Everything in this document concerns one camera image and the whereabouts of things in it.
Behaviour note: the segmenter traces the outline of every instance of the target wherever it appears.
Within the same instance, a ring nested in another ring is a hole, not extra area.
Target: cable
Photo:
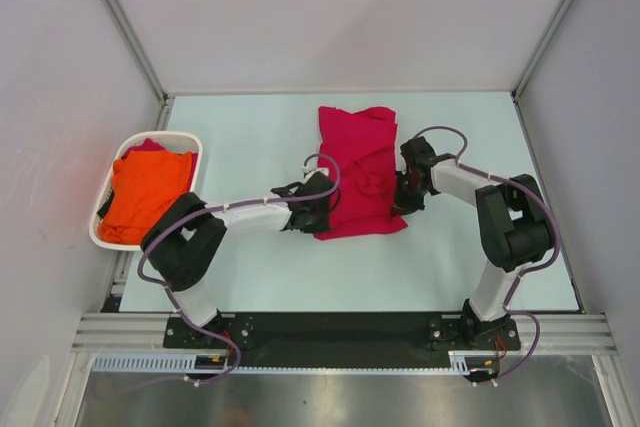
[[[288,202],[305,202],[305,201],[309,201],[309,200],[317,200],[317,199],[321,199],[323,197],[327,197],[332,195],[336,190],[338,190],[339,186],[340,186],[340,168],[338,167],[338,164],[336,163],[335,160],[333,160],[333,158],[331,158],[328,155],[325,154],[311,154],[309,155],[305,160],[304,160],[304,167],[307,166],[307,164],[309,163],[309,161],[313,158],[318,158],[318,159],[326,159],[328,160],[336,173],[336,181],[333,185],[333,187],[331,187],[329,190],[325,191],[325,192],[321,192],[319,194],[313,194],[313,195],[305,195],[305,196],[300,196],[300,197],[273,197],[273,198],[269,198],[269,199],[264,199],[264,198],[260,198],[260,199],[251,199],[251,200],[242,200],[239,202],[234,202],[232,204],[229,204],[228,206],[223,206],[223,205],[218,205],[215,207],[206,207],[204,209],[200,209],[197,210],[195,212],[192,212],[191,214],[183,217],[182,219],[180,219],[179,221],[173,223],[172,225],[170,225],[169,227],[167,227],[164,231],[162,231],[155,239],[153,239],[153,241],[147,246],[147,248],[142,252],[142,257],[140,258],[140,262],[138,262],[138,276],[142,279],[145,280],[147,282],[151,282],[153,284],[157,284],[162,286],[162,288],[164,289],[165,293],[167,294],[167,297],[169,298],[169,301],[171,302],[171,304],[175,307],[176,312],[180,315],[180,317],[182,318],[183,322],[185,324],[187,324],[191,329],[206,335],[208,337],[211,337],[213,339],[219,340],[224,342],[225,344],[227,344],[229,347],[231,347],[235,352],[236,352],[236,358],[235,361],[233,363],[233,365],[228,366],[224,371],[220,372],[219,374],[217,374],[215,377],[212,377],[210,379],[206,379],[206,380],[197,380],[194,382],[194,386],[198,386],[198,385],[207,385],[207,384],[212,384],[214,382],[217,382],[221,379],[223,379],[224,377],[226,377],[227,375],[229,375],[233,370],[235,370],[239,365],[240,365],[240,361],[242,359],[242,354],[240,352],[240,348],[229,338],[216,334],[215,332],[211,332],[209,330],[203,329],[202,327],[196,325],[193,321],[191,321],[191,319],[189,319],[189,317],[185,314],[184,310],[182,309],[180,302],[178,301],[178,299],[176,298],[176,296],[174,295],[174,293],[171,291],[169,285],[164,281],[164,280],[160,280],[160,279],[155,279],[153,277],[149,277],[148,275],[146,275],[143,271],[144,269],[144,264],[145,262],[149,259],[149,255],[151,254],[151,252],[153,252],[153,250],[164,240],[166,239],[169,235],[171,235],[173,232],[175,232],[176,230],[178,230],[179,228],[183,227],[186,223],[190,222],[191,220],[200,217],[202,215],[206,215],[206,214],[213,214],[216,212],[221,212],[225,209],[235,209],[235,208],[239,208],[239,207],[247,207],[250,205],[262,205],[262,204],[276,204],[276,203],[288,203]],[[134,387],[130,387],[128,389],[126,389],[126,392],[132,392],[144,387],[147,387],[148,385],[153,385],[156,383],[160,383],[160,382],[164,382],[166,380],[184,380],[184,377],[178,377],[178,376],[168,376],[168,377],[163,377],[161,379],[154,379],[154,381],[149,381],[149,382],[145,382],[143,384],[134,386]]]
[[[460,167],[460,169],[469,172],[470,174],[474,174],[477,175],[479,177],[483,177],[489,180],[495,180],[498,182],[502,182],[506,185],[509,185],[510,187],[513,187],[515,189],[518,189],[519,191],[521,191],[524,195],[526,195],[529,199],[531,199],[538,207],[540,207],[540,209],[542,210],[542,212],[544,213],[545,217],[547,218],[547,220],[549,221],[549,224],[551,225],[551,231],[552,231],[552,237],[553,237],[553,253],[551,254],[551,257],[549,258],[549,260],[547,260],[546,262],[543,262],[540,265],[534,265],[531,267],[528,267],[526,269],[522,269],[518,276],[514,279],[513,283],[511,284],[511,287],[509,288],[509,290],[507,291],[507,295],[505,296],[504,301],[502,302],[502,307],[504,308],[505,312],[511,316],[514,315],[524,315],[526,317],[529,317],[533,323],[535,324],[535,334],[533,337],[533,342],[531,342],[531,347],[529,348],[528,352],[524,355],[524,357],[520,360],[520,362],[518,362],[516,364],[516,366],[514,368],[512,368],[511,370],[509,370],[508,372],[505,372],[504,374],[501,374],[498,376],[499,379],[502,379],[504,377],[507,377],[509,375],[511,375],[512,373],[514,373],[515,371],[517,371],[518,369],[520,369],[520,367],[522,367],[533,355],[533,352],[535,351],[536,347],[538,346],[538,341],[540,340],[540,322],[538,321],[538,319],[536,318],[535,315],[533,315],[531,312],[527,312],[524,310],[509,310],[508,306],[509,303],[511,303],[511,300],[513,299],[513,296],[516,293],[516,290],[518,289],[518,286],[520,285],[520,282],[522,281],[522,278],[527,275],[530,274],[532,272],[537,272],[540,270],[544,270],[547,267],[549,267],[551,264],[553,264],[558,256],[560,255],[560,229],[558,227],[558,223],[553,215],[553,212],[551,212],[551,209],[549,209],[549,207],[547,207],[545,205],[545,203],[542,201],[542,199],[540,197],[538,197],[536,194],[534,194],[530,189],[528,189],[527,187],[525,187],[524,185],[518,184],[517,182],[514,182],[510,179],[506,179],[504,177],[500,177],[498,175],[494,175],[494,174],[489,174],[488,172],[485,172],[483,170],[480,169],[476,169],[475,167],[471,167],[469,165],[465,165],[462,162],[460,162],[460,157],[462,156],[462,154],[464,154],[465,150],[467,150],[467,147],[469,145],[469,140],[467,139],[467,136],[464,135],[464,133],[456,128],[453,127],[448,127],[446,125],[435,125],[432,127],[427,127],[426,129],[422,129],[420,132],[418,132],[416,135],[413,136],[413,138],[418,137],[419,135],[422,135],[425,132],[429,132],[432,130],[446,130],[449,132],[453,132],[454,134],[458,135],[461,139],[462,139],[462,148],[458,151],[458,153],[455,156],[455,160],[456,160],[456,165],[458,167]]]
[[[504,341],[502,340],[502,337],[500,337],[499,335],[496,335],[495,338],[495,344],[496,344],[496,355],[498,356],[498,360],[502,360],[507,356],[507,346],[504,343]]]

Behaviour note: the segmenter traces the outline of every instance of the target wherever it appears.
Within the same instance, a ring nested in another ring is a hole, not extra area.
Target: laundry basket
[[[185,152],[193,152],[194,154],[198,154],[198,159],[196,161],[195,169],[193,170],[193,178],[191,179],[191,185],[189,186],[189,190],[193,190],[196,185],[196,180],[198,178],[198,170],[200,169],[200,162],[202,161],[202,143],[200,139],[192,134],[188,134],[186,132],[168,132],[164,130],[160,131],[152,131],[152,132],[142,132],[140,134],[136,134],[132,137],[129,137],[118,149],[116,152],[116,156],[113,159],[114,161],[120,159],[124,153],[130,147],[134,147],[136,145],[142,144],[145,139],[151,139],[154,142],[162,145],[165,149],[170,152],[175,152],[176,154],[184,154]],[[100,247],[104,247],[105,249],[112,250],[124,250],[135,252],[140,250],[139,245],[123,245],[123,244],[112,244],[110,242],[105,242],[100,239],[98,235],[98,226],[102,219],[98,216],[97,212],[100,207],[109,199],[111,195],[112,187],[111,187],[111,179],[113,177],[113,164],[109,166],[109,172],[107,173],[107,177],[102,184],[102,190],[100,191],[100,195],[98,196],[98,200],[96,201],[96,205],[93,209],[93,216],[91,218],[91,223],[89,225],[89,236],[91,240],[93,240],[96,245]]]

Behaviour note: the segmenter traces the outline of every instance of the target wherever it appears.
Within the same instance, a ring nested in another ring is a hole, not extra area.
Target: orange shirt
[[[105,242],[135,245],[189,190],[193,154],[134,151],[113,163],[114,198],[98,226]]]

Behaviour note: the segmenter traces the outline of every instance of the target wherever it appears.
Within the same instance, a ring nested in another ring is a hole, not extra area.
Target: white tabletop
[[[397,148],[423,127],[450,125],[469,138],[467,164],[503,176],[535,175],[506,92],[184,96],[175,99],[167,129],[202,141],[196,192],[203,200],[262,197],[301,179],[302,161],[320,143],[321,105],[395,110]],[[428,140],[438,153],[455,153],[460,145],[446,132],[430,132]],[[223,311],[460,310],[486,261],[476,211],[446,195],[425,203],[424,212],[406,218],[409,228],[393,235],[325,242],[299,232],[227,236],[210,267],[212,295]],[[120,310],[171,310],[162,289],[136,275],[139,258],[134,255]],[[157,276],[149,264],[145,272]],[[563,261],[528,276],[512,306],[576,310]]]

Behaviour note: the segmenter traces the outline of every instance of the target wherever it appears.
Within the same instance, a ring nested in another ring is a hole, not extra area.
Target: garment
[[[114,199],[98,234],[105,242],[135,245],[171,204],[189,190],[193,154],[133,151],[113,163]]]
[[[153,140],[147,138],[144,139],[144,142],[142,142],[142,144],[140,145],[134,145],[133,147],[129,147],[124,154],[122,154],[122,157],[120,157],[122,160],[126,160],[126,158],[129,156],[129,154],[131,152],[153,152],[153,151],[157,151],[157,150],[166,150],[164,148],[164,146],[160,145],[157,142],[154,142]],[[191,186],[191,181],[193,180],[193,176],[195,174],[195,170],[196,170],[196,162],[198,160],[198,154],[192,154],[193,158],[191,161],[191,174],[189,175],[189,186]],[[109,209],[111,208],[111,204],[113,203],[113,199],[114,199],[114,192],[113,190],[111,191],[111,194],[109,195],[109,198],[105,201],[104,204],[102,204],[102,206],[100,207],[100,209],[98,209],[98,212],[96,212],[96,214],[98,215],[98,217],[100,217],[101,219],[104,219],[104,217],[107,215],[107,212],[109,212]]]
[[[402,217],[391,215],[396,188],[395,115],[386,107],[356,113],[320,107],[320,153],[337,162],[341,181],[339,203],[329,215],[331,231],[316,234],[317,239],[391,234],[407,227]],[[335,181],[329,161],[321,158],[318,165],[328,167]],[[331,204],[337,200],[335,193]]]
[[[122,154],[122,157],[120,157],[122,160],[126,160],[127,157],[129,157],[129,154],[131,152],[137,152],[137,151],[141,151],[141,152],[153,152],[155,150],[166,150],[164,148],[163,145],[160,145],[157,142],[154,142],[153,140],[146,138],[144,139],[144,142],[142,142],[140,145],[134,145],[133,147],[129,147],[124,154]]]

